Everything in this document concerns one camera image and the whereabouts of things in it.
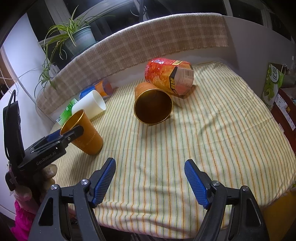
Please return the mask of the pink sleeve forearm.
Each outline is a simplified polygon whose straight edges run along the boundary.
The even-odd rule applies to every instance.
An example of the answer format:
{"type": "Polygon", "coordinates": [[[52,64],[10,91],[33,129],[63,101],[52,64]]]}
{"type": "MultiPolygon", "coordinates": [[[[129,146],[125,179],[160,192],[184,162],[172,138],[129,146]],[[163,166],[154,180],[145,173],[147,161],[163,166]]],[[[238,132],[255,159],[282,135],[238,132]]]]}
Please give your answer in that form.
{"type": "Polygon", "coordinates": [[[15,226],[11,228],[11,232],[16,240],[27,241],[34,222],[37,209],[26,202],[15,201],[16,218],[15,226]]]}

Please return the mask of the gloved left hand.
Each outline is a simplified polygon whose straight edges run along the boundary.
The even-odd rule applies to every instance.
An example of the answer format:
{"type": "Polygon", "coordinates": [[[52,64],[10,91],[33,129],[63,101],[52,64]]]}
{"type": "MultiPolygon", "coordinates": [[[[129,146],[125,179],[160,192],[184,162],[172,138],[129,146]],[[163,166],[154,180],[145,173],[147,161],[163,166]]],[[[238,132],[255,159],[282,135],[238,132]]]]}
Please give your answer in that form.
{"type": "Polygon", "coordinates": [[[47,191],[55,184],[53,178],[56,174],[57,166],[50,164],[33,176],[29,187],[18,185],[14,190],[14,197],[20,208],[36,214],[47,191]]]}

